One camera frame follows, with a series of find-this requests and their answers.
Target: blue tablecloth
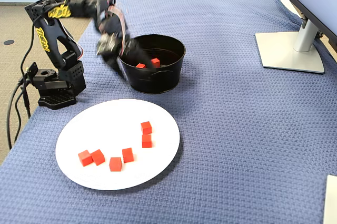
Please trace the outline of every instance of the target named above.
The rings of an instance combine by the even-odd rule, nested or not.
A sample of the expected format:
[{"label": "blue tablecloth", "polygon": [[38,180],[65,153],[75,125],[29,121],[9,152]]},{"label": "blue tablecloth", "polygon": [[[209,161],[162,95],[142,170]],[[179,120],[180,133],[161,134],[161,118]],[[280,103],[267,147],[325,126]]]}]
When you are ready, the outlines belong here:
[{"label": "blue tablecloth", "polygon": [[[76,105],[37,108],[29,120],[0,168],[0,222],[322,222],[326,176],[337,174],[337,65],[315,42],[325,74],[264,69],[254,36],[298,31],[300,19],[279,0],[118,3],[132,35],[185,44],[180,83],[161,95],[134,91],[95,55],[90,24],[80,40],[87,88]],[[81,111],[122,98],[168,110],[178,153],[140,186],[83,188],[58,168],[57,137]]]}]

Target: computer monitor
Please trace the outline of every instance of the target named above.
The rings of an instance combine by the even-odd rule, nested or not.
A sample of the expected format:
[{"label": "computer monitor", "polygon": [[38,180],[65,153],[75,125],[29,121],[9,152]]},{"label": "computer monitor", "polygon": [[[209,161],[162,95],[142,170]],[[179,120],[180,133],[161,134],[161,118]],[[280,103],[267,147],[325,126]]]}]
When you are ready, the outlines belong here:
[{"label": "computer monitor", "polygon": [[308,20],[299,32],[256,34],[264,67],[324,73],[313,46],[318,30],[337,51],[337,0],[290,0]]}]

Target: red wooden block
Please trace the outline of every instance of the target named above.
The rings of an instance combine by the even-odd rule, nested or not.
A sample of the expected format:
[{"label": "red wooden block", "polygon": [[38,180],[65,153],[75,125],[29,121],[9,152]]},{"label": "red wooden block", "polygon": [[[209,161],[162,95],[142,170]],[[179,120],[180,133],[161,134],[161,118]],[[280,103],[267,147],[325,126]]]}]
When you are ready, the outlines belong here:
[{"label": "red wooden block", "polygon": [[121,171],[122,170],[122,158],[111,157],[109,167],[110,167],[110,171]]},{"label": "red wooden block", "polygon": [[139,63],[136,67],[139,67],[140,69],[146,68],[145,64]]},{"label": "red wooden block", "polygon": [[96,163],[96,166],[105,162],[104,154],[99,149],[96,150],[95,152],[92,152],[91,157],[93,158],[94,163]]},{"label": "red wooden block", "polygon": [[152,148],[152,140],[150,134],[143,134],[142,136],[142,146],[143,148]]},{"label": "red wooden block", "polygon": [[149,121],[141,123],[142,133],[143,134],[150,134],[152,133],[152,127]]},{"label": "red wooden block", "polygon": [[89,154],[89,151],[85,150],[82,153],[78,154],[78,157],[80,158],[80,162],[83,166],[87,166],[88,164],[93,162],[93,158]]},{"label": "red wooden block", "polygon": [[122,154],[124,163],[133,162],[133,153],[131,148],[123,149]]},{"label": "red wooden block", "polygon": [[151,62],[154,67],[160,67],[160,61],[157,58],[152,59]]}]

